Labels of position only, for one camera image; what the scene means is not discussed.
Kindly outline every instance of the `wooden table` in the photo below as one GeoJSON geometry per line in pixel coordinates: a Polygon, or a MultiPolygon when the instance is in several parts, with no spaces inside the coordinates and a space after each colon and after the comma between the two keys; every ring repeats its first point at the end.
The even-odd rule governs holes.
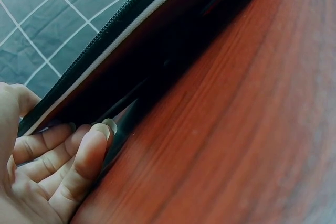
{"type": "Polygon", "coordinates": [[[213,17],[73,223],[336,223],[336,0],[213,17]]]}

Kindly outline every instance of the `finger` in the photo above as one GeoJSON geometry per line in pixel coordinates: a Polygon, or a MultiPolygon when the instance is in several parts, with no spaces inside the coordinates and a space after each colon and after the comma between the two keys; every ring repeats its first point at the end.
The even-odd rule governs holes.
{"type": "Polygon", "coordinates": [[[68,222],[99,175],[107,149],[109,127],[96,124],[84,136],[73,165],[49,200],[62,221],[68,222]]]}
{"type": "Polygon", "coordinates": [[[72,133],[70,125],[61,124],[36,135],[19,137],[13,149],[15,163],[20,165],[36,159],[60,145],[72,133]]]}
{"type": "Polygon", "coordinates": [[[12,154],[17,136],[19,117],[27,114],[39,97],[21,84],[0,82],[0,163],[2,169],[12,154]]]}
{"type": "MultiPolygon", "coordinates": [[[[114,139],[114,132],[111,130],[111,127],[114,128],[114,130],[116,130],[116,128],[113,127],[114,122],[113,122],[113,124],[111,124],[110,122],[107,123],[107,121],[104,120],[103,123],[110,125],[109,126],[110,137],[107,140],[107,148],[106,148],[105,155],[104,155],[104,156],[106,156],[107,151],[112,146],[113,139],[114,139]]],[[[51,176],[49,176],[49,177],[43,179],[41,182],[39,182],[39,185],[41,185],[44,188],[45,192],[49,195],[49,197],[51,197],[55,193],[56,189],[59,187],[62,180],[65,178],[65,176],[70,171],[70,168],[72,167],[72,164],[74,163],[74,159],[75,159],[75,157],[73,157],[66,164],[64,164],[54,174],[52,174],[51,176]]]]}
{"type": "Polygon", "coordinates": [[[31,180],[40,182],[49,177],[68,162],[76,153],[89,125],[83,125],[56,148],[43,154],[38,159],[20,166],[17,170],[26,174],[31,180]]]}

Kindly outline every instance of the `zipper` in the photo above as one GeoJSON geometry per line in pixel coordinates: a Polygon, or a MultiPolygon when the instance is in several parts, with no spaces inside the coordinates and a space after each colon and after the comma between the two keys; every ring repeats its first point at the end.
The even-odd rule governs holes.
{"type": "Polygon", "coordinates": [[[139,20],[139,17],[147,10],[147,16],[142,16],[142,20],[139,20],[138,25],[140,25],[166,0],[159,1],[156,6],[153,5],[155,1],[127,0],[70,65],[47,95],[22,119],[19,124],[18,136],[31,134],[44,119],[43,116],[47,116],[56,107],[56,103],[62,102],[67,93],[70,93],[69,90],[75,89],[87,77],[85,74],[92,72],[106,59],[113,48],[117,46],[116,42],[120,43],[127,37],[119,39],[122,34],[125,34],[125,29],[127,30],[137,19],[139,20]]]}

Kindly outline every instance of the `black zipper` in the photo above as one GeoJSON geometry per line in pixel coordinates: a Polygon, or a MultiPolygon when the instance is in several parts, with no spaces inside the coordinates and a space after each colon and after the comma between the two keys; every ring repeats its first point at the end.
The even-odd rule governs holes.
{"type": "Polygon", "coordinates": [[[83,52],[70,65],[46,96],[20,122],[18,136],[24,135],[43,113],[89,68],[104,50],[138,17],[154,0],[127,0],[105,24],[83,52]]]}

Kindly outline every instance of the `zipper teeth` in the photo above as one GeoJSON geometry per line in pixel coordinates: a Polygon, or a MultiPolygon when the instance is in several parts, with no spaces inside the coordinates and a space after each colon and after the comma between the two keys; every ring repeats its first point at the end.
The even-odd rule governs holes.
{"type": "Polygon", "coordinates": [[[101,37],[103,37],[108,30],[108,28],[111,26],[113,21],[121,15],[125,10],[129,8],[129,5],[132,4],[132,2],[135,2],[136,0],[126,0],[121,7],[116,11],[115,14],[107,21],[107,23],[103,26],[103,28],[95,35],[95,37],[91,40],[91,42],[86,46],[86,48],[81,52],[81,54],[72,62],[72,64],[69,66],[69,68],[64,72],[64,74],[60,77],[60,80],[63,79],[64,76],[66,76],[83,57],[84,55],[89,51],[89,49],[95,44],[96,41],[98,41],[101,37]]]}
{"type": "MultiPolygon", "coordinates": [[[[159,6],[161,6],[166,0],[160,0],[160,3],[157,3],[156,5],[154,5],[152,9],[157,9],[159,6]]],[[[86,49],[80,54],[80,56],[71,64],[71,66],[68,68],[68,70],[62,75],[62,77],[60,78],[60,80],[53,86],[52,90],[44,97],[45,99],[48,99],[50,96],[54,95],[55,89],[58,88],[60,81],[64,79],[64,76],[66,76],[71,69],[79,63],[79,61],[83,58],[83,56],[89,51],[90,47],[92,47],[92,45],[95,44],[95,42],[97,40],[99,40],[102,36],[106,36],[108,34],[108,29],[110,28],[110,25],[112,24],[113,21],[116,20],[117,16],[122,14],[123,12],[128,11],[128,8],[130,8],[132,5],[132,3],[136,2],[136,0],[127,0],[126,3],[124,5],[122,5],[122,7],[119,9],[119,11],[106,23],[106,25],[101,29],[101,32],[98,33],[95,38],[91,41],[91,43],[86,47],[86,49]]],[[[146,12],[146,9],[138,16],[138,18],[136,18],[135,20],[138,20],[139,24],[143,22],[144,19],[146,19],[147,16],[143,16],[143,13],[146,12]]],[[[58,99],[55,100],[55,102],[48,108],[48,110],[46,110],[41,117],[39,118],[39,120],[37,120],[32,126],[29,127],[29,129],[27,131],[25,131],[24,135],[27,134],[31,134],[33,130],[35,130],[35,128],[37,127],[37,125],[40,123],[41,119],[43,119],[45,117],[45,115],[49,114],[49,112],[51,110],[53,110],[55,108],[55,104],[59,104],[60,102],[62,102],[67,93],[69,93],[71,90],[73,90],[74,87],[77,87],[78,84],[80,84],[82,82],[83,79],[85,79],[85,75],[87,75],[88,72],[92,72],[92,70],[94,70],[98,65],[100,65],[100,63],[109,55],[108,52],[110,52],[111,50],[113,50],[113,48],[116,46],[116,41],[118,41],[118,39],[121,37],[121,35],[124,33],[125,36],[125,32],[128,30],[128,34],[130,34],[132,32],[132,30],[130,29],[126,29],[124,32],[122,32],[98,57],[95,58],[95,60],[93,60],[93,62],[90,64],[90,66],[84,71],[84,73],[82,73],[80,75],[80,77],[77,79],[77,81],[75,81],[68,89],[67,91],[65,91],[65,93],[63,95],[61,95],[58,99]]]]}

